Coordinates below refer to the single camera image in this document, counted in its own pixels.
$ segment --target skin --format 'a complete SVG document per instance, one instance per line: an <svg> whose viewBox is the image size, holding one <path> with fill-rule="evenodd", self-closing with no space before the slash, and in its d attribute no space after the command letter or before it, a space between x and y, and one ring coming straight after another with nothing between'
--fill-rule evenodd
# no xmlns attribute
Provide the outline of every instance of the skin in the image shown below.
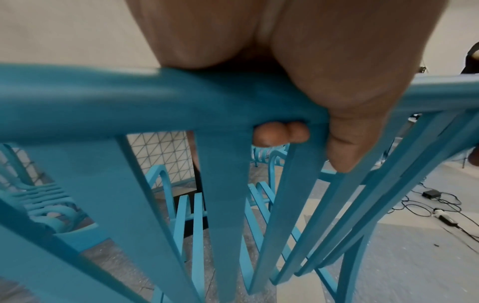
<svg viewBox="0 0 479 303"><path fill-rule="evenodd" d="M350 171L381 134L447 0L127 0L162 66L286 72L330 113L327 155ZM192 132L188 132L198 163ZM258 126L259 147L301 143L300 122Z"/></svg>

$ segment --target wall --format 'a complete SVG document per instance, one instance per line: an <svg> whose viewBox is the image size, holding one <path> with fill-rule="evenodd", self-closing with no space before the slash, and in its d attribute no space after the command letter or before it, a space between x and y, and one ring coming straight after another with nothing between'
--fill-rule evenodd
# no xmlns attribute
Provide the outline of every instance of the wall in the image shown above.
<svg viewBox="0 0 479 303"><path fill-rule="evenodd" d="M0 62L159 67L123 0L0 0ZM184 132L128 139L144 172L165 164L172 182L193 176ZM42 183L28 156L19 156Z"/></svg>
<svg viewBox="0 0 479 303"><path fill-rule="evenodd" d="M457 75L479 42L479 0L451 0L424 53L430 75Z"/></svg>

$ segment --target floor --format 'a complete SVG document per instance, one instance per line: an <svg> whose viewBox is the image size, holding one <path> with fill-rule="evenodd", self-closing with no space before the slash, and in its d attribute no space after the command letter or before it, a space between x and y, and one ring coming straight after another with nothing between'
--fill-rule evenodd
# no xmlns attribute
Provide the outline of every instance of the floor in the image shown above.
<svg viewBox="0 0 479 303"><path fill-rule="evenodd" d="M265 166L251 167L250 181L267 179ZM424 184L443 192L457 195L462 201L464 214L479 222L479 194L477 187L479 173L475 168L461 168L459 162L449 162L438 167L431 173ZM186 184L175 188L175 195L190 191L194 184ZM320 201L327 183L317 181L310 199L303 209L297 226L304 229L312 212ZM438 202L432 202L420 195L410 193L409 198L425 202L432 207L444 207ZM157 195L160 209L165 218L167 212L162 194ZM426 214L422 209L412 209L419 214ZM260 218L258 210L253 210ZM479 235L479 227L462 217L453 214L464 229L474 235ZM249 229L244 230L245 241L253 263L257 259L255 247ZM211 245L208 230L205 238L205 288L206 302L216 303L217 289L215 270L213 268ZM187 260L191 260L188 252L191 250L192 237L185 238L184 247ZM445 228L439 220L432 217L418 217L407 210L395 211L385 216L378 224L371 238L363 265L358 278L354 303L448 303L454 300L458 303L477 302L479 298L479 244L465 236L457 229ZM108 271L132 290L138 292L147 300L153 294L151 282L128 260L112 241L106 241L83 253L98 266ZM185 263L191 270L191 261ZM337 278L340 260L329 266L331 274ZM319 287L318 276L309 274L300 278L294 277L289 282L277 287L268 284L265 291L247 296L242 278L238 277L238 303L331 303L328 292ZM13 282L0 280L0 303L36 303L39 302L28 290Z"/></svg>

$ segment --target bench leg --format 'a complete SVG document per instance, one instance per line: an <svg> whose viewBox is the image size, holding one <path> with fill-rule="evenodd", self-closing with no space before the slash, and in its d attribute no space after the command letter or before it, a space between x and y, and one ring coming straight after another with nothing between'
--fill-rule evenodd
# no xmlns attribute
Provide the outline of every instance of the bench leg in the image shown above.
<svg viewBox="0 0 479 303"><path fill-rule="evenodd" d="M368 247L369 239L374 229L371 229L361 239L358 240L344 254L339 273L338 290L335 303L351 303L353 300L356 279L358 278L359 268L363 260L364 252Z"/></svg>

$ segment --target black power adapter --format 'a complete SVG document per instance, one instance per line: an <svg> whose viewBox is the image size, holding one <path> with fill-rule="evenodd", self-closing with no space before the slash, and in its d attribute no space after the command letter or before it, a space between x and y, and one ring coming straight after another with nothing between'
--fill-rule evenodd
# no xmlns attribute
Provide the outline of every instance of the black power adapter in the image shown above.
<svg viewBox="0 0 479 303"><path fill-rule="evenodd" d="M423 197L428 198L429 200L434 198L439 199L441 197L441 192L435 189L431 189L423 192Z"/></svg>

